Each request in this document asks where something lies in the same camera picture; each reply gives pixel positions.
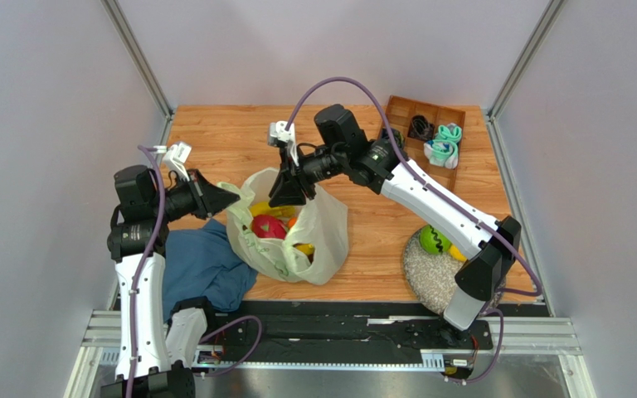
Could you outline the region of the fake green watermelon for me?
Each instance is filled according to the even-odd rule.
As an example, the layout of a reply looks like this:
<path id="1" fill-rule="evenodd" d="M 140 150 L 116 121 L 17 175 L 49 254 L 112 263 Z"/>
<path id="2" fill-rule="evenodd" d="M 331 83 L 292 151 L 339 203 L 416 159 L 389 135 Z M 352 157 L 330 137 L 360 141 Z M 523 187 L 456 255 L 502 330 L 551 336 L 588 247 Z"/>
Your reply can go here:
<path id="1" fill-rule="evenodd" d="M 432 255 L 444 254 L 452 246 L 452 242 L 443 233 L 429 225 L 420 229 L 419 243 L 426 253 Z"/>

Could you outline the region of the translucent yellowish plastic bag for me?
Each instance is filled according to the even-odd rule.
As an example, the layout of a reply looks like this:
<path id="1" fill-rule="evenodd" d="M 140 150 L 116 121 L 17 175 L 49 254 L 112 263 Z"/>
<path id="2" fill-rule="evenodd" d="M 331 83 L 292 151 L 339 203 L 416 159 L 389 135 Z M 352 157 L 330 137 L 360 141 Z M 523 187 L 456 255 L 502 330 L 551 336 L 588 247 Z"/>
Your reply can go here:
<path id="1" fill-rule="evenodd" d="M 251 268 L 272 279 L 326 284 L 348 257 L 348 207 L 317 186 L 316 197 L 295 208 L 298 223 L 285 239 L 260 238 L 251 230 L 250 208 L 269 200 L 278 173 L 268 167 L 249 176 L 240 187 L 217 184 L 240 196 L 226 208 L 231 248 Z"/>

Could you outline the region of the fake red dragon fruit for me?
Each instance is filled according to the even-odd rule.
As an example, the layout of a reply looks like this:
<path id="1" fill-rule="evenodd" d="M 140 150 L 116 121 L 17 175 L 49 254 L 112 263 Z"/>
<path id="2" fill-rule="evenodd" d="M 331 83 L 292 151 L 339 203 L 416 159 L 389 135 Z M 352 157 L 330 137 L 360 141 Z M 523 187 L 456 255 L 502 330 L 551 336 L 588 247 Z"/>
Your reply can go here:
<path id="1" fill-rule="evenodd" d="M 283 240 L 288 233 L 286 224 L 271 215 L 255 216 L 251 223 L 252 232 L 261 239 Z"/>

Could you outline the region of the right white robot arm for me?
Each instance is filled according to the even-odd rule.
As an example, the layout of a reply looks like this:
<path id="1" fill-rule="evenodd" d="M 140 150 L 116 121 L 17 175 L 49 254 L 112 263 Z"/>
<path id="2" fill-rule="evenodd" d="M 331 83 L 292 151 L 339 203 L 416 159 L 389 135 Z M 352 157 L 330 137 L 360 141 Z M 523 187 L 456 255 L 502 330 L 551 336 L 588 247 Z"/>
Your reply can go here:
<path id="1" fill-rule="evenodd" d="M 302 206 L 316 197 L 319 182 L 341 174 L 403 205 L 456 244 L 466 258 L 443 317 L 454 328 L 469 328 L 516 260 L 520 223 L 511 216 L 497 220 L 468 205 L 390 139 L 368 139 L 354 114 L 340 104 L 319 111 L 314 123 L 323 142 L 310 154 L 301 152 L 290 122 L 270 124 L 268 144 L 280 151 L 270 205 Z"/>

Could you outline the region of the fake yellow banana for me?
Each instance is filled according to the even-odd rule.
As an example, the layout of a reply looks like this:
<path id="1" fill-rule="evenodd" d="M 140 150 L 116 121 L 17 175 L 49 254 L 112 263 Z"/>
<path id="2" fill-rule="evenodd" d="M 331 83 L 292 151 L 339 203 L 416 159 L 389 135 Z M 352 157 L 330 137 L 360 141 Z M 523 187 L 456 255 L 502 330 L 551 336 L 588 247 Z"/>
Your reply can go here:
<path id="1" fill-rule="evenodd" d="M 250 213 L 253 217 L 257 216 L 273 216 L 279 219 L 290 219 L 295 217 L 296 209 L 294 206 L 275 206 L 272 207 L 269 202 L 261 201 L 250 207 Z"/>

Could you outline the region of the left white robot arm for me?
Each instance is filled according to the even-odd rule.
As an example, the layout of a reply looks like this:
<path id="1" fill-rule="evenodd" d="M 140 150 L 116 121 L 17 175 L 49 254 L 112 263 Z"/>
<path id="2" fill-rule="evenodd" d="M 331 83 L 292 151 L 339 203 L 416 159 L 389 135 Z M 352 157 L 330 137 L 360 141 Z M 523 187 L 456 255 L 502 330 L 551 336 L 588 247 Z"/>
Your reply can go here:
<path id="1" fill-rule="evenodd" d="M 119 204 L 110 221 L 107 246 L 120 291 L 120 358 L 103 397 L 194 397 L 191 362 L 207 331 L 211 305 L 206 298 L 175 304 L 172 325 L 164 327 L 163 273 L 168 224 L 187 215 L 206 220 L 239 201 L 211 184 L 198 170 L 174 185 L 161 172 L 134 165 L 114 175 Z"/>

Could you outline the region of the fake yellow lemon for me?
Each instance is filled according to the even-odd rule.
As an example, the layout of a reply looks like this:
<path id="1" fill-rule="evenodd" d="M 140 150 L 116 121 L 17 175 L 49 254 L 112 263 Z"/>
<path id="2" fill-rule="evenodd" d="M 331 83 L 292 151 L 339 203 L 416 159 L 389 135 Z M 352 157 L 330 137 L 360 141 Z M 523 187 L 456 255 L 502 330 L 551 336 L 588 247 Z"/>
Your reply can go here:
<path id="1" fill-rule="evenodd" d="M 448 253 L 451 257 L 461 263 L 464 263 L 467 260 L 467 258 L 460 252 L 456 245 L 451 245 L 451 247 L 448 249 Z"/>

